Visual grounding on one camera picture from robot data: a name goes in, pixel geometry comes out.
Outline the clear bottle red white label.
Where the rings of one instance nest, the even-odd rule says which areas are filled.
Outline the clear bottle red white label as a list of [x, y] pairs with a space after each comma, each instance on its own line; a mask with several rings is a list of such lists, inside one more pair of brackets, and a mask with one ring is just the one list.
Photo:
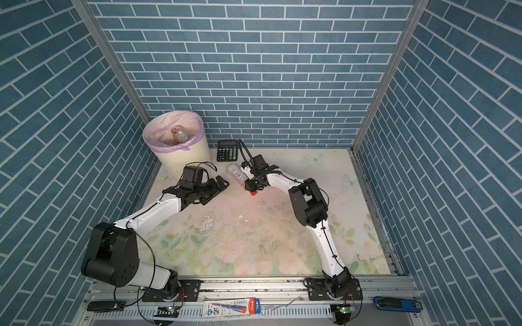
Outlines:
[[171, 128], [172, 145], [180, 145], [190, 139], [189, 132], [183, 126], [173, 126]]

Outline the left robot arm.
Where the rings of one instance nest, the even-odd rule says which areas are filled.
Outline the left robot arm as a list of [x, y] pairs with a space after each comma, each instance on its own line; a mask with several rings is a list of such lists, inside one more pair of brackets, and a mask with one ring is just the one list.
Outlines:
[[139, 258], [141, 241], [152, 255], [154, 250], [145, 236], [171, 216], [190, 205], [206, 205], [229, 186], [220, 175], [211, 178], [200, 166], [187, 165], [179, 181], [162, 191], [153, 203], [114, 223], [101, 222], [91, 233], [81, 273], [114, 287], [133, 285], [161, 293], [164, 301], [173, 301], [181, 291], [178, 273], [148, 264]]

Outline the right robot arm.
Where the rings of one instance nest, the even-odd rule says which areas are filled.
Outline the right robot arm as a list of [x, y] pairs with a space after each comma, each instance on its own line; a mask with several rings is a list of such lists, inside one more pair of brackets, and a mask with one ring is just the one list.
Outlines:
[[328, 203], [312, 178], [299, 179], [269, 165], [261, 155], [241, 163], [246, 174], [245, 189], [250, 193], [275, 187], [289, 195], [298, 222], [309, 231], [322, 264], [325, 288], [329, 296], [346, 296], [355, 278], [340, 258], [328, 224]]

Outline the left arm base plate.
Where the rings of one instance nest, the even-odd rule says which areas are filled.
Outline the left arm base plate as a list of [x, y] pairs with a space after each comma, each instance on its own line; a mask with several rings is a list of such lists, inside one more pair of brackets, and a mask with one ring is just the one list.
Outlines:
[[169, 281], [164, 289], [147, 289], [143, 302], [196, 302], [201, 289], [201, 280], [182, 279]]

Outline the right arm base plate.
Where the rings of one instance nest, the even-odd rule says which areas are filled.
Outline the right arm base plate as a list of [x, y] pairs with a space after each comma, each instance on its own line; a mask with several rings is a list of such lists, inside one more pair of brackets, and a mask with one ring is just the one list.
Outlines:
[[305, 278], [303, 285], [311, 301], [347, 300], [357, 301], [363, 298], [362, 288], [357, 278], [336, 285], [324, 278]]

